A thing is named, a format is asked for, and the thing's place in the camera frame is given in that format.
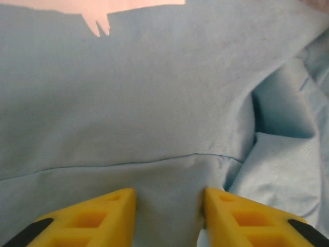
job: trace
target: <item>seam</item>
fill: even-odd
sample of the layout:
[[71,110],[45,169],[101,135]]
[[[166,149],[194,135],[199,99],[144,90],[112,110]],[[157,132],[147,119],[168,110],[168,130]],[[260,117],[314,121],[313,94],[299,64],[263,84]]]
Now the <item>seam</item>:
[[213,155],[213,156],[217,156],[217,157],[222,157],[222,158],[229,158],[232,159],[240,164],[242,164],[242,161],[239,161],[238,159],[231,157],[231,156],[226,156],[226,155],[219,155],[219,154],[213,154],[213,153],[192,153],[192,154],[186,154],[186,155],[181,155],[181,156],[175,156],[175,157],[171,157],[171,158],[162,158],[162,159],[158,159],[158,160],[154,160],[154,161],[146,161],[146,162],[127,162],[127,163],[118,163],[118,164],[112,164],[112,165],[98,165],[98,166],[90,166],[90,165],[80,165],[80,166],[65,166],[65,167],[51,167],[48,169],[44,169],[44,170],[39,170],[39,171],[35,171],[32,173],[28,173],[28,174],[24,174],[24,175],[19,175],[19,176],[15,176],[15,177],[10,177],[10,178],[5,178],[5,179],[0,179],[1,181],[5,181],[5,180],[9,180],[9,179],[16,179],[16,178],[22,178],[22,177],[27,177],[30,175],[35,175],[44,171],[50,171],[50,170],[58,170],[58,169],[75,169],[75,168],[105,168],[105,167],[111,167],[111,166],[123,166],[123,165],[133,165],[133,164],[149,164],[149,163],[156,163],[156,162],[162,162],[162,161],[168,161],[168,160],[173,160],[176,158],[185,158],[185,157],[189,157],[189,156],[193,156],[193,155]]

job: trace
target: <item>pink surface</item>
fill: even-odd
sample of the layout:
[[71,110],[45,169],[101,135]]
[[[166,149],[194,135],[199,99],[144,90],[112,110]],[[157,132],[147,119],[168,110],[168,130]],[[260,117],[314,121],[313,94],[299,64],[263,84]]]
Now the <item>pink surface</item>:
[[104,33],[109,35],[109,13],[160,5],[182,5],[185,0],[0,0],[0,4],[81,14],[91,31],[99,37],[97,23]]

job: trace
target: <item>black rubber pad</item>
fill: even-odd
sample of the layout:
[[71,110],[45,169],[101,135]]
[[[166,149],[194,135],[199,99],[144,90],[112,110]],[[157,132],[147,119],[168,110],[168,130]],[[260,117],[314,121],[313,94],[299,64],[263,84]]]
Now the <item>black rubber pad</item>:
[[44,229],[46,229],[53,222],[52,218],[40,220],[30,224],[15,237],[9,240],[3,247],[26,247],[33,241]]
[[298,220],[288,220],[304,238],[306,238],[315,247],[329,247],[329,239],[319,233],[314,227]]

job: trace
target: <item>blue cloth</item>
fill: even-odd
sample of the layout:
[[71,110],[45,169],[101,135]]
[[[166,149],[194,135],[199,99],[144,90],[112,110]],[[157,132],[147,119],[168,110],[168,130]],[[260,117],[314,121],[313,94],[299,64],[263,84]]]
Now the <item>blue cloth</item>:
[[195,246],[206,187],[329,236],[327,35],[305,48],[326,15],[191,0],[109,19],[97,38],[78,15],[0,5],[0,244],[126,187],[136,247]]

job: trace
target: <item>crumpled fabric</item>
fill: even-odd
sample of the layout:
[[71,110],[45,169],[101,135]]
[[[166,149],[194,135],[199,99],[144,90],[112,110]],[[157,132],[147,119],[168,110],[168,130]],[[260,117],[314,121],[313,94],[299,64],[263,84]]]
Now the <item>crumpled fabric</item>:
[[191,0],[109,18],[97,38],[80,16],[0,5],[0,244],[127,187],[135,247],[206,247],[207,187],[329,237],[328,32],[308,46],[328,16]]

